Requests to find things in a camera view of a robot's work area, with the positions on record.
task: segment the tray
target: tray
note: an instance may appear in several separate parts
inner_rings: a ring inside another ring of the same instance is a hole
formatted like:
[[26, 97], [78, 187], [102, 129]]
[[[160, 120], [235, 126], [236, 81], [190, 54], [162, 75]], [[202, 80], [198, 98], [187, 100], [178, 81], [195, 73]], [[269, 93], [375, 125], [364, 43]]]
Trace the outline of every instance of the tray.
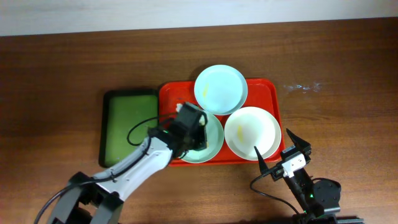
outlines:
[[[270, 112], [278, 121], [280, 129], [282, 124], [280, 122], [280, 114], [278, 108], [278, 101], [276, 97], [276, 89], [274, 84], [264, 78], [250, 78], [246, 79], [248, 84], [248, 98], [243, 104], [245, 106], [256, 106]], [[198, 104], [193, 93], [195, 82], [170, 82], [162, 86], [159, 91], [159, 114], [167, 114], [175, 112], [177, 103], [184, 103], [186, 101]], [[216, 116], [221, 124], [225, 125], [229, 115]], [[269, 158], [265, 159], [266, 162], [275, 162], [280, 160], [280, 152], [284, 150], [285, 142], [282, 135], [278, 150]], [[215, 164], [244, 164], [244, 163], [258, 163], [258, 161], [248, 161], [235, 155], [224, 141], [223, 147], [220, 152], [210, 161], [191, 164], [184, 162], [180, 159], [175, 159], [171, 162], [170, 166], [202, 166], [202, 165], [215, 165]]]

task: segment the white bowl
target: white bowl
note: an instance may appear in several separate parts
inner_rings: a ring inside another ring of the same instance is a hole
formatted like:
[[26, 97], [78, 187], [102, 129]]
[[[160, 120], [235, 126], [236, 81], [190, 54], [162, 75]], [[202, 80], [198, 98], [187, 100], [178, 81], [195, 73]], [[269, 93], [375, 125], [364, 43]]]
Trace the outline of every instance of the white bowl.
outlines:
[[239, 157], [257, 160], [256, 146], [266, 159], [273, 155], [282, 140], [278, 121], [268, 111], [256, 107], [245, 107], [235, 111], [224, 127], [225, 141]]
[[212, 159], [220, 151], [224, 143], [223, 126], [216, 116], [206, 112], [207, 124], [205, 126], [207, 145], [206, 149], [201, 151], [189, 150], [181, 160], [189, 163], [201, 163]]
[[204, 69], [195, 81], [199, 105], [215, 115], [227, 115], [242, 107], [248, 97], [248, 84], [233, 67], [214, 65]]

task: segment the brown tabletop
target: brown tabletop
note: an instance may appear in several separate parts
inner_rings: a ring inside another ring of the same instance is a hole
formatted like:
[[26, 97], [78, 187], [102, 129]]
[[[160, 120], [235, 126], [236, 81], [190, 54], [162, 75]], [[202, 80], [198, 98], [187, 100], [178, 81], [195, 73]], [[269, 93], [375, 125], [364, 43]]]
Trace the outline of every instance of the brown tabletop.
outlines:
[[[283, 127], [312, 144], [307, 172], [342, 184], [339, 215], [396, 223], [397, 18], [0, 37], [3, 223], [32, 223], [74, 173], [101, 170], [106, 91], [194, 80], [214, 64], [275, 84]], [[291, 216], [250, 191], [258, 174], [256, 164], [168, 167], [130, 196], [120, 222]], [[283, 180], [257, 187], [302, 212]]]

